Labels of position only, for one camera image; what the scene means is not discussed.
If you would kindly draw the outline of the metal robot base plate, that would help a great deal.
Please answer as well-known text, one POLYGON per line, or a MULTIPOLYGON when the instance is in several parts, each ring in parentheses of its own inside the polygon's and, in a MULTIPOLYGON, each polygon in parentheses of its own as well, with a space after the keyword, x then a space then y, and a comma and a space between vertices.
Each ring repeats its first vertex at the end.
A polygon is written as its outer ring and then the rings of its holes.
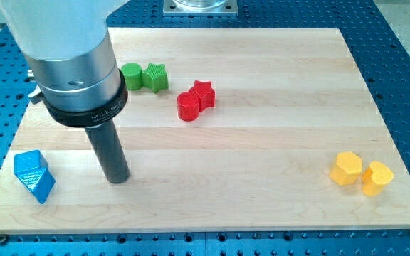
POLYGON ((163 13, 167 16, 236 15, 237 0, 164 0, 163 13))

